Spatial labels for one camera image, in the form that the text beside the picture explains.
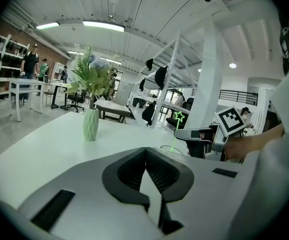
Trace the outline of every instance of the white pillar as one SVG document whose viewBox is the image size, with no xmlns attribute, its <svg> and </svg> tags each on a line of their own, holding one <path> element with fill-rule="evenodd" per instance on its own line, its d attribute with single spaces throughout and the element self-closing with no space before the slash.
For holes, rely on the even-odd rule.
<svg viewBox="0 0 289 240">
<path fill-rule="evenodd" d="M 211 17 L 206 18 L 203 25 L 204 43 L 201 73 L 185 129 L 208 127 L 211 124 L 221 90 L 223 76 L 221 33 L 216 29 Z"/>
<path fill-rule="evenodd" d="M 259 129 L 258 129 L 258 134 L 261 134 L 264 130 L 266 117 L 267 117 L 267 111 L 268 111 L 268 105 L 269 105 L 271 96 L 273 94 L 274 94 L 273 90 L 259 88 L 257 108 L 259 111 L 262 112 L 262 116 L 261 116 L 261 122 L 260 122 Z"/>
</svg>

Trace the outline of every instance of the floor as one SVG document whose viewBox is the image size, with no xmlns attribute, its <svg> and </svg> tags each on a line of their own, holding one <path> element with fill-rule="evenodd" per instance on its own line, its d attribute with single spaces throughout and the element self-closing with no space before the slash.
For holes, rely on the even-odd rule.
<svg viewBox="0 0 289 240">
<path fill-rule="evenodd" d="M 40 97 L 33 95 L 33 107 L 38 108 L 40 102 Z M 64 94 L 58 93 L 55 99 L 57 105 L 64 104 Z M 86 102 L 83 107 L 87 108 L 89 105 Z M 37 128 L 43 126 L 44 124 L 56 119 L 68 112 L 75 112 L 75 109 L 70 108 L 65 111 L 61 108 L 51 109 L 51 103 L 49 97 L 47 98 L 47 105 L 45 97 L 43 97 L 43 112 L 42 114 L 30 109 L 30 101 L 27 104 L 20 104 L 20 116 L 21 122 L 17 121 L 16 106 L 12 103 L 13 114 L 10 115 L 8 100 L 0 99 L 0 154 L 6 149 L 12 146 L 14 143 L 22 139 L 24 136 L 28 135 Z M 116 114 L 106 113 L 107 116 L 113 118 L 119 118 Z M 164 120 L 164 115 L 161 117 L 161 122 L 167 125 Z"/>
</svg>

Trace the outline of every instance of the man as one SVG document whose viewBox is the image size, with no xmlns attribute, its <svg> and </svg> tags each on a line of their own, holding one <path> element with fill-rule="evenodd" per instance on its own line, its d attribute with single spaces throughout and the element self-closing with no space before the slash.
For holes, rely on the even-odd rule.
<svg viewBox="0 0 289 240">
<path fill-rule="evenodd" d="M 38 45 L 35 43 L 32 46 L 32 50 L 28 52 L 22 59 L 21 67 L 20 67 L 20 74 L 23 78 L 26 79 L 32 79 L 33 76 L 37 75 L 37 72 L 39 72 L 39 57 L 37 54 Z M 23 103 L 26 103 L 29 98 L 29 93 L 24 93 L 19 97 L 19 100 Z"/>
<path fill-rule="evenodd" d="M 44 58 L 42 60 L 42 65 L 40 67 L 40 73 L 38 80 L 45 82 L 46 84 L 48 83 L 48 74 L 49 74 L 49 65 L 47 64 L 47 59 Z"/>
<path fill-rule="evenodd" d="M 289 20 L 282 12 L 279 12 L 281 25 L 280 46 L 283 56 L 283 71 L 289 72 Z M 259 135 L 229 138 L 224 146 L 227 160 L 244 159 L 252 151 L 261 150 L 269 141 L 281 138 L 284 135 L 284 126 L 278 126 Z"/>
<path fill-rule="evenodd" d="M 60 80 L 63 81 L 63 83 L 67 83 L 68 73 L 67 73 L 67 66 L 63 67 L 63 70 L 61 71 L 61 78 Z"/>
</svg>

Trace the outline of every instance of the ceiling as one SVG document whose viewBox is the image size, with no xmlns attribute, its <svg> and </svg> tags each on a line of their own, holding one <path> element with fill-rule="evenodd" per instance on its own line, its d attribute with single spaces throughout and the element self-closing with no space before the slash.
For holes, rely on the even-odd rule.
<svg viewBox="0 0 289 240">
<path fill-rule="evenodd" d="M 82 20 L 107 22 L 112 15 L 115 23 L 126 26 L 124 33 L 82 25 Z M 200 57 L 190 53 L 187 47 L 182 48 L 196 79 L 203 59 L 202 20 L 210 16 L 222 33 L 226 70 L 230 62 L 238 66 L 263 62 L 276 67 L 281 60 L 280 25 L 276 9 L 268 0 L 11 0 L 3 13 L 5 19 L 19 27 L 34 29 L 58 21 L 59 27 L 34 30 L 34 33 L 62 52 L 73 51 L 74 44 L 83 47 L 92 43 L 94 51 L 104 57 L 119 54 L 121 67 L 133 74 L 182 30 Z M 161 63 L 166 64 L 171 54 L 172 49 L 163 54 Z M 185 67 L 180 59 L 176 65 L 179 69 Z M 250 67 L 249 72 L 243 68 L 240 74 L 250 73 Z M 269 76 L 256 77 L 280 78 L 280 73 L 273 69 Z"/>
</svg>

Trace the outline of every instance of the black shirt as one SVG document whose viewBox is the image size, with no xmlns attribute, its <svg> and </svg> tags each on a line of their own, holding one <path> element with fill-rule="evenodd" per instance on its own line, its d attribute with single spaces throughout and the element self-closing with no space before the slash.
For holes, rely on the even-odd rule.
<svg viewBox="0 0 289 240">
<path fill-rule="evenodd" d="M 29 55 L 27 53 L 22 60 L 25 61 L 23 71 L 32 74 L 35 71 L 36 63 L 39 62 L 39 57 L 37 54 L 32 54 L 30 52 Z"/>
</svg>

